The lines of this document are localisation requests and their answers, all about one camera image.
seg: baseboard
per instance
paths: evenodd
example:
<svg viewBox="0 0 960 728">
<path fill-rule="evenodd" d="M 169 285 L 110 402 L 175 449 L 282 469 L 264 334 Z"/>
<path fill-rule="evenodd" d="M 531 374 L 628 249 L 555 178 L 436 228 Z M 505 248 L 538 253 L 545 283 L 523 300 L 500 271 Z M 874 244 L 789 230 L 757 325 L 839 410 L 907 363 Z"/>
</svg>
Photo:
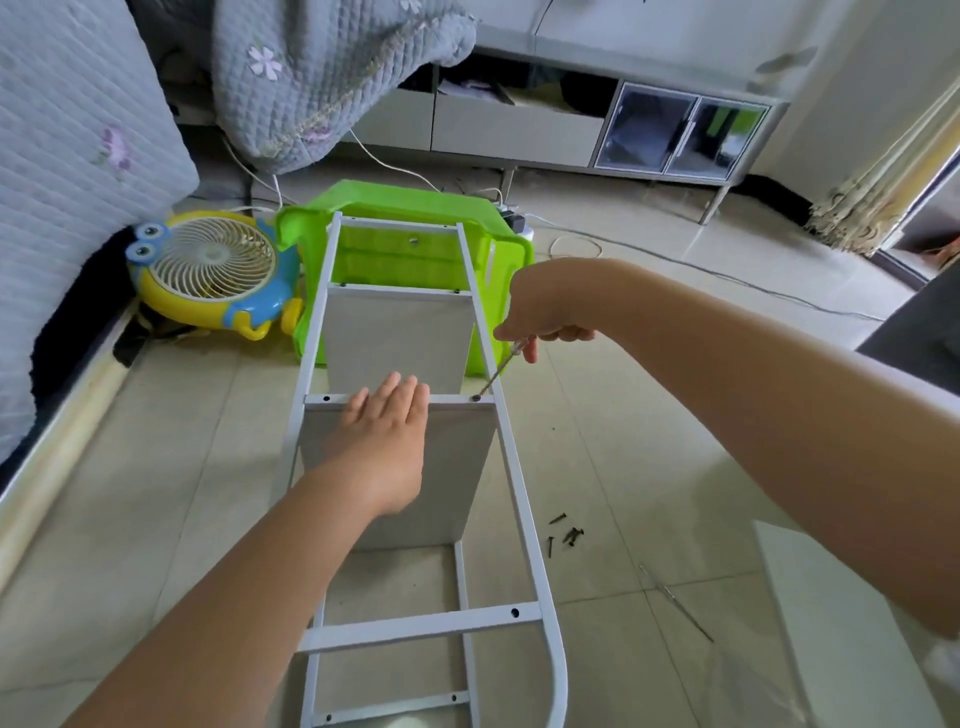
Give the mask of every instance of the baseboard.
<svg viewBox="0 0 960 728">
<path fill-rule="evenodd" d="M 747 175 L 731 192 L 759 200 L 801 228 L 810 222 L 812 204 L 803 195 L 763 175 Z"/>
</svg>

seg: flower pattern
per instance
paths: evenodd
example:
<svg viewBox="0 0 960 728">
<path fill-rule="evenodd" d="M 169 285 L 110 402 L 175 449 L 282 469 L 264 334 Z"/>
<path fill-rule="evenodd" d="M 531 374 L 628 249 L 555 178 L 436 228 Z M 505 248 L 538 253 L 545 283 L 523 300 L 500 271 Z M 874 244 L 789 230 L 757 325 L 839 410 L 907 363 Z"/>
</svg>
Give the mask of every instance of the flower pattern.
<svg viewBox="0 0 960 728">
<path fill-rule="evenodd" d="M 101 163 L 106 162 L 117 172 L 126 172 L 130 169 L 130 147 L 127 139 L 119 127 L 108 126 L 100 137 L 104 148 L 100 152 Z"/>
<path fill-rule="evenodd" d="M 274 58 L 274 52 L 266 46 L 252 45 L 247 54 L 253 59 L 250 70 L 254 76 L 266 76 L 269 81 L 276 81 L 278 73 L 283 70 L 283 64 Z"/>
<path fill-rule="evenodd" d="M 330 138 L 330 129 L 327 127 L 316 127 L 306 132 L 302 139 L 309 144 L 316 144 L 321 141 L 327 141 Z"/>
</svg>

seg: cartoon fan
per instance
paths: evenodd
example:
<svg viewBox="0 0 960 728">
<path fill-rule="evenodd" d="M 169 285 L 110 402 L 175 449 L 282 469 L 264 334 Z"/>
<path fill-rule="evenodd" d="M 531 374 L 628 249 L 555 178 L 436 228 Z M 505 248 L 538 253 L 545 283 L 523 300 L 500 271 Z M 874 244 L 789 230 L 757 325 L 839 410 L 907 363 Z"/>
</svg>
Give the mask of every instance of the cartoon fan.
<svg viewBox="0 0 960 728">
<path fill-rule="evenodd" d="M 137 226 L 127 248 L 143 302 L 182 324 L 231 328 L 253 341 L 277 316 L 292 334 L 303 312 L 296 246 L 276 250 L 274 230 L 235 212 L 203 211 Z"/>
</svg>

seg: right hand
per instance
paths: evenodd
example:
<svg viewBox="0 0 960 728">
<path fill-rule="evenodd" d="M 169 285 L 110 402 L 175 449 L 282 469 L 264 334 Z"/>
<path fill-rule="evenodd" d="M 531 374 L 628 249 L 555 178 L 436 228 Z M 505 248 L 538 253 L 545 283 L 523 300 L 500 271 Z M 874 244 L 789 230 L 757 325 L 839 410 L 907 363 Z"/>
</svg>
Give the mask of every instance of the right hand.
<svg viewBox="0 0 960 728">
<path fill-rule="evenodd" d="M 543 341 L 590 341 L 596 331 L 580 326 L 576 306 L 571 304 L 571 286 L 584 274 L 583 261 L 558 258 L 521 268 L 510 281 L 510 312 L 493 330 L 499 341 L 529 338 L 523 358 L 537 362 L 537 339 Z"/>
</svg>

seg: white metal frame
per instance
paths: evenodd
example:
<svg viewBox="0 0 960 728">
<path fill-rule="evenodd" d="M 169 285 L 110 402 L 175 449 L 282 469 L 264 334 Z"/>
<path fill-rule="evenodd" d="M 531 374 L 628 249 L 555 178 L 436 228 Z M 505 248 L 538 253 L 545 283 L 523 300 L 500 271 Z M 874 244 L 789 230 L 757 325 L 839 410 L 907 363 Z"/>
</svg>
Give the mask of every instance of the white metal frame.
<svg viewBox="0 0 960 728">
<path fill-rule="evenodd" d="M 490 340 L 486 335 L 489 329 L 487 328 L 483 305 L 480 301 L 476 276 L 473 272 L 467 237 L 461 223 L 457 223 L 455 226 L 425 225 L 396 220 L 348 217 L 340 212 L 336 212 L 332 222 L 327 228 L 327 243 L 323 268 L 313 302 L 306 346 L 304 347 L 303 359 L 300 364 L 300 376 L 298 377 L 294 394 L 294 403 L 290 411 L 290 418 L 287 422 L 287 429 L 283 437 L 280 459 L 277 466 L 273 491 L 274 502 L 282 497 L 290 487 L 304 411 L 308 408 L 323 409 L 327 407 L 342 407 L 348 397 L 348 393 L 309 395 L 310 381 L 313 377 L 317 350 L 320 346 L 320 335 L 324 323 L 327 296 L 331 292 L 330 279 L 333 273 L 333 263 L 336 258 L 337 245 L 342 227 L 409 232 L 446 232 L 451 236 L 451 242 L 455 240 L 459 243 L 469 289 L 469 291 L 461 295 L 469 295 L 472 298 L 475 325 L 476 330 L 480 334 L 478 338 L 483 352 L 484 367 L 487 371 L 487 376 L 492 376 L 496 371 L 496 361 L 493 357 Z M 351 286 L 351 288 L 354 289 L 352 294 L 363 293 L 363 291 L 356 290 L 356 286 Z M 380 286 L 371 286 L 369 293 L 377 295 L 377 290 L 382 289 Z M 403 288 L 392 289 L 392 292 L 409 292 L 411 295 L 418 296 L 429 293 L 423 289 Z M 561 639 L 560 625 L 557 621 L 557 611 L 554 607 L 553 597 L 550 593 L 550 585 L 547 581 L 546 568 L 543 564 L 542 554 L 540 553 L 540 544 L 537 537 L 537 529 L 534 526 L 533 513 L 530 509 L 530 500 L 527 497 L 526 487 L 523 483 L 523 474 L 520 471 L 520 461 L 516 453 L 516 443 L 510 428 L 510 419 L 507 414 L 507 405 L 504 400 L 500 381 L 499 379 L 495 380 L 491 387 L 490 394 L 480 401 L 450 395 L 431 397 L 431 406 L 477 407 L 490 406 L 491 403 L 496 411 L 497 431 L 499 433 L 503 459 L 506 464 L 507 479 L 510 483 L 513 497 L 514 512 L 519 526 L 520 539 L 527 555 L 527 566 L 534 584 L 537 600 L 518 604 L 470 609 L 467 598 L 464 552 L 461 543 L 458 541 L 456 544 L 453 544 L 453 548 L 457 572 L 459 611 L 324 626 L 324 604 L 321 603 L 314 615 L 312 626 L 304 632 L 300 640 L 300 646 L 298 647 L 298 652 L 309 654 L 307 660 L 306 687 L 303 693 L 302 712 L 300 715 L 300 728 L 317 728 L 318 726 L 333 725 L 370 717 L 391 716 L 446 705 L 464 704 L 469 707 L 472 728 L 479 728 L 479 695 L 473 663 L 471 633 L 484 629 L 530 622 L 540 622 L 542 624 L 552 665 L 553 701 L 550 706 L 546 728 L 563 727 L 567 701 L 567 674 L 564 645 Z M 411 700 L 401 700 L 394 703 L 371 705 L 345 711 L 331 711 L 316 716 L 315 700 L 320 653 L 359 646 L 419 640 L 454 634 L 463 635 L 464 657 L 467 670 L 467 689 L 465 691 L 447 692 L 439 695 L 429 695 Z"/>
</svg>

